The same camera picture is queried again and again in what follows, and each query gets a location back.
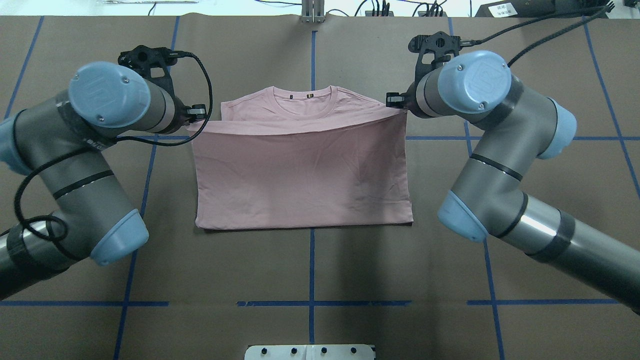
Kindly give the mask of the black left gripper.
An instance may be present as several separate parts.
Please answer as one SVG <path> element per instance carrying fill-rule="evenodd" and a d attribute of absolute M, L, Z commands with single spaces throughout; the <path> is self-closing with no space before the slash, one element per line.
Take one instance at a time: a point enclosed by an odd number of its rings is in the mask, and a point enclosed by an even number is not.
<path fill-rule="evenodd" d="M 179 98 L 173 98 L 174 111 L 172 118 L 172 132 L 176 132 L 185 125 L 206 120 L 209 115 L 205 104 L 185 105 Z"/>

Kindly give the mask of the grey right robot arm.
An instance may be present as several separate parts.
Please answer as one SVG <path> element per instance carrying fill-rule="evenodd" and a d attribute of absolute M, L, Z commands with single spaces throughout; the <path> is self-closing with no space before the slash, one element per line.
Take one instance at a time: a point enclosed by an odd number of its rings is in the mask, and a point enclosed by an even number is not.
<path fill-rule="evenodd" d="M 638 313 L 639 252 L 521 191 L 535 160 L 557 157 L 573 141 L 575 116 L 523 84 L 492 51 L 435 52 L 430 64 L 424 55 L 407 92 L 387 93 L 387 106 L 422 119 L 458 116 L 483 131 L 439 221 L 474 242 L 501 239 Z"/>

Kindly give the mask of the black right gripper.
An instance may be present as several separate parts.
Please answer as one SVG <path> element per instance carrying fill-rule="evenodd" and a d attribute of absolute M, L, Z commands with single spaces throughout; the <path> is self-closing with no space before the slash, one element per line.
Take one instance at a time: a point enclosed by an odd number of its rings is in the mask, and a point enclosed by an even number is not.
<path fill-rule="evenodd" d="M 385 105 L 391 109 L 406 109 L 415 117 L 425 119 L 426 114 L 419 107 L 418 99 L 416 98 L 416 84 L 411 83 L 407 91 L 403 93 L 398 92 L 386 92 Z"/>

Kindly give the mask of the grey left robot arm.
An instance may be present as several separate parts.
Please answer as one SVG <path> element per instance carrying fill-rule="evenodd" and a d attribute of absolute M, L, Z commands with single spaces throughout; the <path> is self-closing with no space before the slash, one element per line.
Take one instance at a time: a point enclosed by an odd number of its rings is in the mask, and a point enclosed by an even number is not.
<path fill-rule="evenodd" d="M 112 264 L 149 232 L 102 155 L 125 132 L 174 133 L 208 123 L 211 106 L 183 105 L 171 88 L 106 61 L 85 64 L 68 89 L 1 123 L 1 161 L 24 175 L 18 223 L 1 235 L 1 298 L 90 258 Z"/>

